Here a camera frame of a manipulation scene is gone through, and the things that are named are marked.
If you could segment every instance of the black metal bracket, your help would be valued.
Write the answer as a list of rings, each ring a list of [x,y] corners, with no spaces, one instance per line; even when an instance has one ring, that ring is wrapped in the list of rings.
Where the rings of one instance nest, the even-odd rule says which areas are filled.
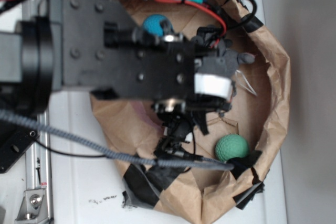
[[[33,144],[37,133],[23,127],[0,125],[0,174],[6,173]]]

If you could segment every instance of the brown paper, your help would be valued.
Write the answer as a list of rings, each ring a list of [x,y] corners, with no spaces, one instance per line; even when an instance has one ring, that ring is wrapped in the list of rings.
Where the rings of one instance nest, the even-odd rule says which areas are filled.
[[[213,1],[237,22],[249,13],[236,0]],[[185,5],[141,0],[121,0],[121,3],[138,24],[151,14],[162,14],[172,22],[175,31],[183,32],[188,38],[196,34],[199,26],[218,25],[207,14]],[[219,118],[216,113],[207,115],[210,134],[203,136],[195,128],[197,153],[214,158],[219,138],[226,134],[240,134],[249,142],[251,151],[262,151],[254,169],[263,181],[287,134],[289,57],[265,26],[249,34],[242,29],[229,31],[227,37],[233,40],[233,48],[237,51],[256,56],[255,63],[241,66],[240,70],[258,96],[237,86],[233,109],[224,118]],[[153,150],[163,129],[160,120],[149,109],[148,102],[97,101],[92,98],[92,110],[112,150],[154,158]],[[184,144],[184,148],[191,151],[193,147],[192,144]],[[121,176],[130,165],[120,161],[116,164]],[[192,169],[181,174],[167,190],[161,192],[155,210],[181,216],[195,224],[213,223],[236,205],[233,197],[250,188],[253,179],[251,169],[237,180],[230,172]]]

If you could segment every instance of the red wire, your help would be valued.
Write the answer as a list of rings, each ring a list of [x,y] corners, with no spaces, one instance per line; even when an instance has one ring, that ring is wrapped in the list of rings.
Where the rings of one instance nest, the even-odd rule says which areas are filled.
[[[159,3],[181,3],[182,1],[181,0],[155,0],[156,2],[159,2]],[[190,5],[190,6],[193,6],[193,7],[196,7],[202,11],[204,11],[205,13],[209,14],[210,16],[212,16],[213,18],[215,18],[222,26],[223,28],[223,31],[222,33],[220,34],[221,37],[223,37],[225,34],[226,34],[226,24],[225,22],[221,19],[221,17],[219,17],[217,14],[215,14],[214,12],[212,12],[211,10],[207,9],[206,7],[200,5],[200,4],[197,4],[195,2],[192,2],[192,1],[189,1],[189,0],[185,0],[184,3],[186,5]]]

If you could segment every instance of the metal clamp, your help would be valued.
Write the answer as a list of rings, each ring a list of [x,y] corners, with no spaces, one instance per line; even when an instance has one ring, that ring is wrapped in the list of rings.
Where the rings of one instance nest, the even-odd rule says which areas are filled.
[[[15,224],[48,223],[48,206],[44,189],[27,190]]]

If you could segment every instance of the blue ball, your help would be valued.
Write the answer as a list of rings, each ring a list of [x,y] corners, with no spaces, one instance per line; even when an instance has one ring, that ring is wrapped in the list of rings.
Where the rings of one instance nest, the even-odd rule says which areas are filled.
[[[145,21],[142,24],[142,28],[145,29],[150,34],[161,37],[163,36],[163,29],[160,25],[160,22],[165,19],[169,21],[167,17],[161,14],[153,14],[145,19]]]

